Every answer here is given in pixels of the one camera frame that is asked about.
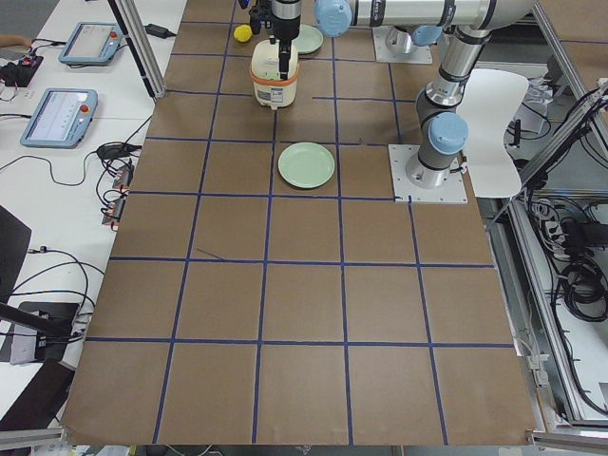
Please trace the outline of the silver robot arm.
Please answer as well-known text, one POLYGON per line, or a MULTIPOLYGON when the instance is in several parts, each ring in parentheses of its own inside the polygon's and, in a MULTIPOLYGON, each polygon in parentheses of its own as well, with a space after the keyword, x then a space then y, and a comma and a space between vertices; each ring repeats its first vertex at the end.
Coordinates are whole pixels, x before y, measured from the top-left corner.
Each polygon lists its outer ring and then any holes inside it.
POLYGON ((501 29, 532 10, 532 1, 316 1, 314 17, 321 32, 338 37, 353 26, 455 26, 455 38, 441 63, 450 83, 464 83, 493 29, 501 29))
POLYGON ((406 172, 409 180, 421 188, 434 189, 443 185, 450 175, 453 160, 466 145, 469 129, 456 109, 490 36, 489 29, 456 27, 437 76, 416 99, 422 143, 408 160, 406 172))

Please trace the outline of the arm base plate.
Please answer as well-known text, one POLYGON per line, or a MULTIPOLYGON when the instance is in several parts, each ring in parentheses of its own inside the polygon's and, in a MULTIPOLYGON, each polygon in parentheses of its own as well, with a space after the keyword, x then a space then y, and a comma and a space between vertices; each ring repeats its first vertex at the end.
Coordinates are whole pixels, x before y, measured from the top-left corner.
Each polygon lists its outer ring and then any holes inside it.
POLYGON ((441 30, 435 26, 381 26, 372 30, 375 60, 382 63, 430 65, 430 46, 441 30))
POLYGON ((467 204, 464 179, 456 158, 444 170, 425 168, 417 144, 390 144, 389 165, 396 202, 467 204))

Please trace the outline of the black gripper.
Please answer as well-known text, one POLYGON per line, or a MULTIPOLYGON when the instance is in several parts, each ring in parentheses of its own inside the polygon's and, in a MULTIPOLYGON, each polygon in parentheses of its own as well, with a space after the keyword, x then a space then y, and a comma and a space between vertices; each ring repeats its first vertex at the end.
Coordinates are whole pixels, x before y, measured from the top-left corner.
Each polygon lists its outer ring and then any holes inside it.
POLYGON ((279 41, 279 76, 281 80, 287 80, 289 78, 290 70, 291 42, 299 34, 300 16, 296 16, 294 18, 282 18, 272 14, 271 22, 273 35, 279 41))

